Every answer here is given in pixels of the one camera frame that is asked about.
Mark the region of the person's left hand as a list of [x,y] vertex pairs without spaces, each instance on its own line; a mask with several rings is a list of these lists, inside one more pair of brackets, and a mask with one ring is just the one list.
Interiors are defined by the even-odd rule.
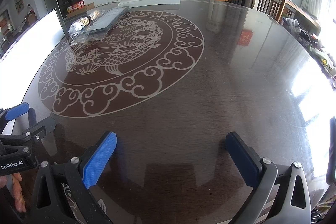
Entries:
[[[13,196],[15,200],[15,208],[20,213],[26,212],[26,204],[22,194],[22,187],[20,182],[22,182],[22,176],[20,173],[14,173],[11,175],[13,183]],[[0,188],[3,188],[7,184],[7,176],[0,177]]]

